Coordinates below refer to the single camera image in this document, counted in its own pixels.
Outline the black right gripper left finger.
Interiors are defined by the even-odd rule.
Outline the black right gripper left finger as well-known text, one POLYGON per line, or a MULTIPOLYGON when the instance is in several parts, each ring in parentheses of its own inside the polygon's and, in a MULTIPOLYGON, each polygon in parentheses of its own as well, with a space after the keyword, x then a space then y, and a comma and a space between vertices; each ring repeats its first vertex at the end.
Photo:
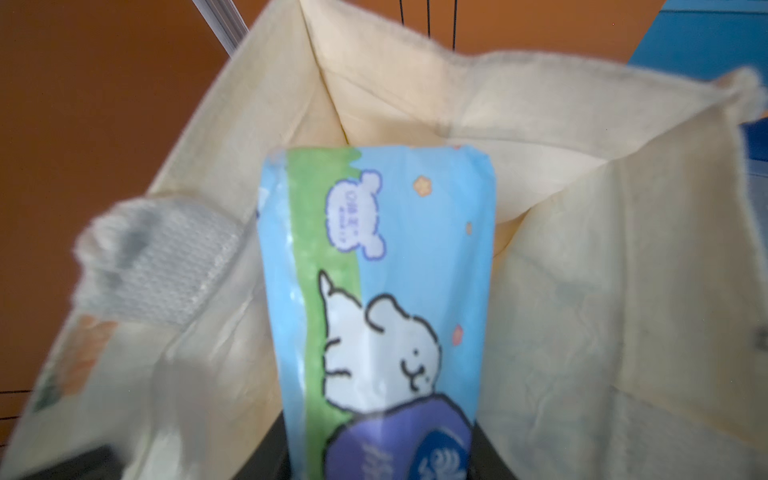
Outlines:
POLYGON ((291 479, 287 432, 284 416, 280 413, 233 480, 291 479))

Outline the cream floral canvas bag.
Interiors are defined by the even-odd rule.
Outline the cream floral canvas bag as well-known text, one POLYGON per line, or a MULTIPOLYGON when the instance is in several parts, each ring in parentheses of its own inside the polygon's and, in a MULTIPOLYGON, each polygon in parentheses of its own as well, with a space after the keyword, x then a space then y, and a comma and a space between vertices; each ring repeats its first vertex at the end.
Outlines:
POLYGON ((749 67, 465 56, 342 1, 270 2, 148 192, 80 234, 1 475, 233 479, 283 414, 264 162, 470 146, 496 178, 475 424, 513 474, 763 479, 767 259, 741 126, 766 100, 749 67))

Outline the aluminium corner post left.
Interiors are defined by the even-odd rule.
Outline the aluminium corner post left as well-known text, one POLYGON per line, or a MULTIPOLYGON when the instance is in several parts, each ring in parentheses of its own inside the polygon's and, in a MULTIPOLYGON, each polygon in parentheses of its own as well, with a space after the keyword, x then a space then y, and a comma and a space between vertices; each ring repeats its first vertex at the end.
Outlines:
POLYGON ((248 27, 233 0, 193 0, 208 27, 229 56, 248 34, 248 27))

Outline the blue cartoon tissue pack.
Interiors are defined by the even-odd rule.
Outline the blue cartoon tissue pack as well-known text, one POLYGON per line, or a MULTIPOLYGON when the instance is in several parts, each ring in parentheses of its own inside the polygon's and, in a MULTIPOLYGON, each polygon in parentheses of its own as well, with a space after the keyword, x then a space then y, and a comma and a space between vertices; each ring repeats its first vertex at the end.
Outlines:
POLYGON ((470 146, 294 148, 256 223, 297 479, 464 479, 496 178, 470 146))

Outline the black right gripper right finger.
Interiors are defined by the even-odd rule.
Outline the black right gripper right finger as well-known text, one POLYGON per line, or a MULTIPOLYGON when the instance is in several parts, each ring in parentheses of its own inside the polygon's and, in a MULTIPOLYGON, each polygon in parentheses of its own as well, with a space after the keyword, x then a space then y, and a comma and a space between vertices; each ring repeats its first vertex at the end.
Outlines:
POLYGON ((478 423, 472 431, 467 479, 517 480, 478 423))

